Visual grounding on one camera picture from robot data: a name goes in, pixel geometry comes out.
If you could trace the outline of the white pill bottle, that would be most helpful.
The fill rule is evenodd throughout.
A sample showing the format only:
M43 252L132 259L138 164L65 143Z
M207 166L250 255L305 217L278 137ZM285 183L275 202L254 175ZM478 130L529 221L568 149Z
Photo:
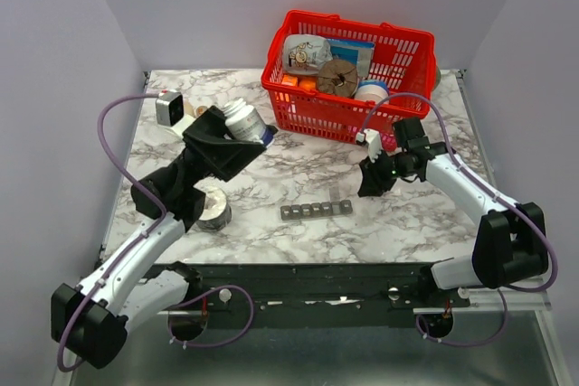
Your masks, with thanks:
M226 103L223 107L225 126L233 138L241 141L260 142L269 146L273 139L273 133L265 124L261 115L253 105L244 99L235 99Z

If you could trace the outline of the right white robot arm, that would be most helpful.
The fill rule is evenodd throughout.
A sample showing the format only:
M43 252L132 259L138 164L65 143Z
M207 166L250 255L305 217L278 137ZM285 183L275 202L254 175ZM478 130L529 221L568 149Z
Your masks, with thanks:
M536 204L520 203L494 190L445 143L431 142L418 118L395 122L394 137L401 150L388 155L377 131L367 128L356 134L356 142L367 150L359 164L359 196L379 197L397 181L428 182L478 226L470 255L431 265L427 278L417 282L416 295L423 304L437 306L450 289L505 287L547 271L548 254L541 240L545 219Z

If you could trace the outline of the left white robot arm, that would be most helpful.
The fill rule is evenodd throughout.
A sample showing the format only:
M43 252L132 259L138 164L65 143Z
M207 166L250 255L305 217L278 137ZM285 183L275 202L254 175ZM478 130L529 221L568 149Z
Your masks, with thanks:
M278 131L265 125L256 140L239 140L226 120L210 107L184 131L185 146L170 164L133 181L131 195L143 222L81 282L53 292L51 336L59 345L62 372L70 370L65 351L103 368L148 319L169 307L192 308L207 297L198 275L184 264L169 266L147 283L140 280L203 214L205 193L196 184L210 176L231 180L266 151Z

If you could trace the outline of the grey weekly pill organizer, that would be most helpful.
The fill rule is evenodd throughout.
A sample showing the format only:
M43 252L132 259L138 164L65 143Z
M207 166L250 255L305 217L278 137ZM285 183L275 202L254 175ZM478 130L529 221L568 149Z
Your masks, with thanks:
M353 204L342 199L338 187L329 189L328 200L301 204L282 205L280 217L283 221L304 221L347 216L353 213Z

